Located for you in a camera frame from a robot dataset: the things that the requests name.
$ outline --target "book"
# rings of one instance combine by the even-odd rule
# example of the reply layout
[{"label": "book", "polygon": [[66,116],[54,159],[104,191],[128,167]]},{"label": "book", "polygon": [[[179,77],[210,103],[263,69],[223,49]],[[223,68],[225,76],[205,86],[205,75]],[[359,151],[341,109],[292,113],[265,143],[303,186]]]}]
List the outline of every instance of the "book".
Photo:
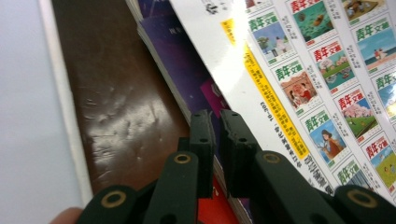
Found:
[{"label": "book", "polygon": [[[197,54],[190,39],[186,35],[169,1],[161,1],[161,6],[156,1],[139,1],[135,6],[128,3],[133,15],[141,15],[138,20],[137,30],[142,40],[147,45],[153,59],[158,65],[163,78],[184,115],[184,119],[190,124],[191,114],[202,109],[212,112],[212,124],[214,131],[219,135],[219,112],[228,109],[219,88],[214,83],[201,58]],[[214,161],[215,188],[217,195],[224,195],[225,181],[219,160]],[[249,217],[239,199],[224,200],[200,200],[199,219],[217,223],[223,219],[233,223],[238,217],[239,221],[247,223]],[[227,209],[233,209],[233,215],[225,214]]]},{"label": "book", "polygon": [[263,150],[329,195],[359,185],[396,204],[394,1],[171,4]]}]

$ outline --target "yellow banner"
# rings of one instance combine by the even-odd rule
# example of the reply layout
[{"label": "yellow banner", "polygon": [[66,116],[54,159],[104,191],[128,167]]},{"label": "yellow banner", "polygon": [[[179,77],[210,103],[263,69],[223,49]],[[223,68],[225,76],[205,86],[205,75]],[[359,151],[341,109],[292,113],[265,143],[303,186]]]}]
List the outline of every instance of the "yellow banner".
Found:
[{"label": "yellow banner", "polygon": [[[230,41],[234,45],[233,20],[224,21],[221,25],[226,31],[227,36],[230,38]],[[296,130],[293,122],[290,120],[289,114],[286,112],[284,106],[280,103],[279,98],[277,97],[274,89],[272,88],[259,64],[257,63],[256,58],[254,57],[247,43],[245,43],[244,64],[247,72],[250,74],[250,77],[256,84],[257,89],[262,94],[262,98],[274,115],[277,124],[291,144],[294,153],[300,160],[303,159],[309,153],[309,150],[306,147],[303,138]]]}]

